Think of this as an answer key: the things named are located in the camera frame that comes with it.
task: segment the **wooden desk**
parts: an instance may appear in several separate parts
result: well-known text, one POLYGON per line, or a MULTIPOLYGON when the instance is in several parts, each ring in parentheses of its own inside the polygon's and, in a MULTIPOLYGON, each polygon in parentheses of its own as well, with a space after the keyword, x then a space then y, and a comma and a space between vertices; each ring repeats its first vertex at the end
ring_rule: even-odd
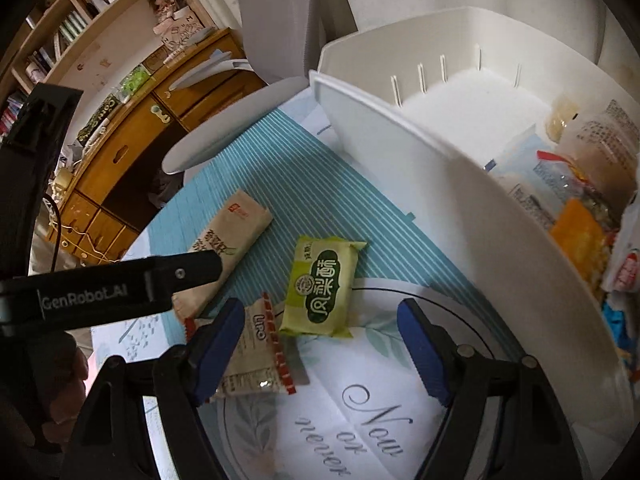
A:
MULTIPOLYGON (((58 204, 63 250, 84 264, 121 259, 158 212, 147 193, 169 149, 211 116, 264 86, 251 72, 225 72, 169 92, 173 81, 217 48, 231 51, 234 58, 244 57, 230 31, 220 30, 158 69, 115 112, 58 204)), ((56 240, 53 227, 49 240, 56 240)))

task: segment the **screw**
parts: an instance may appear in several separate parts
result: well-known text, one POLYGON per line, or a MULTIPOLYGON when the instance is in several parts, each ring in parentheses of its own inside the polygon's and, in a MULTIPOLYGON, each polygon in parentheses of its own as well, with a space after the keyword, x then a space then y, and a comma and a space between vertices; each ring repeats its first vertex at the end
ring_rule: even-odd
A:
POLYGON ((462 357, 473 357, 476 350, 471 345, 460 345, 458 347, 458 355, 462 357))
POLYGON ((525 355, 520 362, 524 364, 527 368, 533 369, 538 366, 538 360, 535 357, 530 355, 525 355))

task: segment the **dark green label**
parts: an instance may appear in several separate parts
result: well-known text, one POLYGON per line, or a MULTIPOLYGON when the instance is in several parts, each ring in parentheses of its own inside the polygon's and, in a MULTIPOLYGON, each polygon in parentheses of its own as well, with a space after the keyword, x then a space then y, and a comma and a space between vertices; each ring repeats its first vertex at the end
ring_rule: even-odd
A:
POLYGON ((311 293, 305 298, 306 316, 311 323, 324 323, 335 306, 338 292, 340 262, 335 251, 318 254, 311 265, 310 275, 314 280, 311 293))

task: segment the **green package on desk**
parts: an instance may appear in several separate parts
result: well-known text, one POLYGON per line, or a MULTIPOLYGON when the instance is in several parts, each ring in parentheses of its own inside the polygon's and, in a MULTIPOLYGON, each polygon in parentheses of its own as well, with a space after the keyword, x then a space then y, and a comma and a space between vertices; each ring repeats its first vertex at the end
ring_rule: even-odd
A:
POLYGON ((281 332, 351 337, 347 328, 351 284, 358 251, 366 245, 337 237, 298 239, 281 332))

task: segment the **finger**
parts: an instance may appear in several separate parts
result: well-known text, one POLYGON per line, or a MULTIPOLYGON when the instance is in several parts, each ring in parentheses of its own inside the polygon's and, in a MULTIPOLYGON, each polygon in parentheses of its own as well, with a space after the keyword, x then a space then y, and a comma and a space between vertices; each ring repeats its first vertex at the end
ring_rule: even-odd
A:
POLYGON ((42 425, 42 434, 52 444, 66 444, 71 438, 76 420, 70 418, 61 424, 55 422, 45 422, 42 425))
POLYGON ((51 403, 49 407, 51 418, 57 424, 75 418, 85 398, 84 383, 78 378, 71 379, 51 403))
POLYGON ((83 381, 89 376, 89 363, 79 348, 76 348, 76 355, 74 355, 73 371, 74 375, 83 381))

